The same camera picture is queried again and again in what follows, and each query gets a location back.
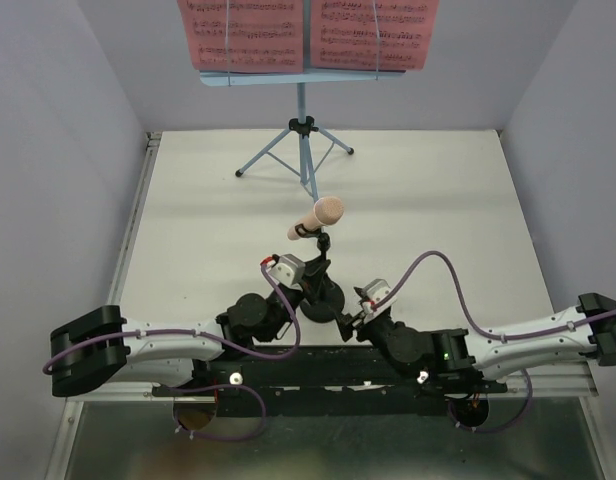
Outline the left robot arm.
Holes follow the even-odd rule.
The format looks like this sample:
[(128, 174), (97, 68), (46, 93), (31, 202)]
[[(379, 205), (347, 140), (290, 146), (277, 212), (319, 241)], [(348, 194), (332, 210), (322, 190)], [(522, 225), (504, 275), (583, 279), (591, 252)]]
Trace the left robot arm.
[(260, 264), (271, 286), (263, 297), (242, 295), (213, 320), (182, 326), (131, 320), (117, 305), (103, 305), (56, 328), (50, 335), (50, 359), (42, 371), (52, 379), (55, 397), (90, 393), (108, 382), (150, 382), (202, 393), (210, 380), (199, 362), (222, 357), (256, 356), (256, 343), (270, 343), (286, 327), (299, 325), (301, 303), (316, 304), (331, 262), (308, 262), (273, 255)]

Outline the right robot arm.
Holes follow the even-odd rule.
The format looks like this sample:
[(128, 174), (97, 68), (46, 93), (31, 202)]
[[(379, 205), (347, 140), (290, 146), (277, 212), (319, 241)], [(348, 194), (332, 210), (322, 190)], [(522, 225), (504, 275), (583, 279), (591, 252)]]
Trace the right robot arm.
[(418, 331), (391, 317), (391, 292), (381, 280), (358, 289), (361, 310), (340, 314), (343, 340), (367, 341), (403, 378), (420, 384), (451, 384), (468, 392), (482, 381), (556, 363), (592, 359), (616, 366), (616, 302), (599, 294), (583, 294), (578, 304), (497, 333), (476, 327)]

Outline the black microphone stand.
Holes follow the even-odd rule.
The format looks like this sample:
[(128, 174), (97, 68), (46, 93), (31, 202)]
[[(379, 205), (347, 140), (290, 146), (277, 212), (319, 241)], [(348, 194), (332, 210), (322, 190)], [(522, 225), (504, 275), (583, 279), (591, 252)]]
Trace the black microphone stand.
[(294, 228), (295, 233), (303, 238), (316, 238), (320, 254), (305, 263), (299, 286), (304, 293), (300, 303), (302, 313), (315, 323), (328, 323), (338, 319), (345, 306), (345, 296), (341, 287), (328, 275), (331, 261), (327, 258), (331, 241), (322, 229), (308, 231), (303, 224)]

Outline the pink microphone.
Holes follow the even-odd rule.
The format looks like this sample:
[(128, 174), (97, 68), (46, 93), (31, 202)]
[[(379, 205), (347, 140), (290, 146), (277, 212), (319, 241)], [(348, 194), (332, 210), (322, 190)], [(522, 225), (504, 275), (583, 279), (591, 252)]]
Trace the pink microphone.
[(344, 211), (344, 203), (339, 197), (322, 197), (306, 215), (290, 227), (287, 238), (291, 241), (307, 238), (322, 227), (333, 226), (343, 217)]

